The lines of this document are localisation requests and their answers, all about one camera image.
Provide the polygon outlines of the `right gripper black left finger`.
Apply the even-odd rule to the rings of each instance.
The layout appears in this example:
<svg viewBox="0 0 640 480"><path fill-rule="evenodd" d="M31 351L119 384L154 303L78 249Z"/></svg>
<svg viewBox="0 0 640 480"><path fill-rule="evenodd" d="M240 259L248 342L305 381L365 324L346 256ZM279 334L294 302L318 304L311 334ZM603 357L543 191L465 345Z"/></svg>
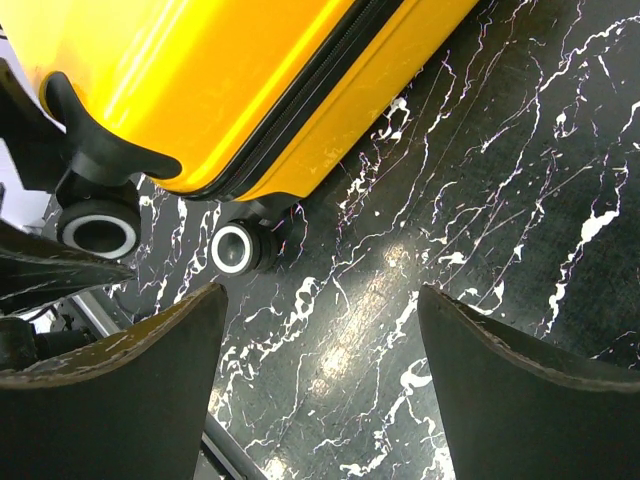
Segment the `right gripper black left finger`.
<svg viewBox="0 0 640 480"><path fill-rule="evenodd" d="M5 479L190 479L228 295L210 283L130 328L1 372Z"/></svg>

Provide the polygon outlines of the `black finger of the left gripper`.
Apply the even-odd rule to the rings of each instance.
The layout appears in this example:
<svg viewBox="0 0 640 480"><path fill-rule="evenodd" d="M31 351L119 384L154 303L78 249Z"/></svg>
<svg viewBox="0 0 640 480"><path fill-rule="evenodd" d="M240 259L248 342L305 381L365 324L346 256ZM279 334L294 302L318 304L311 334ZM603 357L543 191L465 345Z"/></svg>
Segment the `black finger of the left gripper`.
<svg viewBox="0 0 640 480"><path fill-rule="evenodd" d="M1 223L1 313L16 315L76 293L126 282L126 265Z"/></svg>

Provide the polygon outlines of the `yellow Pikachu suitcase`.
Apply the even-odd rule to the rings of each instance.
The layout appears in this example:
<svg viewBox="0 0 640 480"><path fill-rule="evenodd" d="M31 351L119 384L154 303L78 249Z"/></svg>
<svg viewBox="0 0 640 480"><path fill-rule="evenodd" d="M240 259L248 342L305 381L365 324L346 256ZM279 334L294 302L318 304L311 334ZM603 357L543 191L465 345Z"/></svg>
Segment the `yellow Pikachu suitcase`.
<svg viewBox="0 0 640 480"><path fill-rule="evenodd" d="M143 174L229 206L211 260L270 268L306 198L472 10L470 1L5 1L1 136L57 240L141 240Z"/></svg>

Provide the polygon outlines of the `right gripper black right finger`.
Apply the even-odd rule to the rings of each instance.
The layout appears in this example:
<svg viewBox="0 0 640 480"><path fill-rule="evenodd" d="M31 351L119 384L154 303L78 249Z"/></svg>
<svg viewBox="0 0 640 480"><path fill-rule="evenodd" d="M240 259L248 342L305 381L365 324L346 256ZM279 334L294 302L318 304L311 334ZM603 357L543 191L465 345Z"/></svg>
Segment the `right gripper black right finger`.
<svg viewBox="0 0 640 480"><path fill-rule="evenodd" d="M428 285L417 312L457 478L638 478L638 372L557 348Z"/></svg>

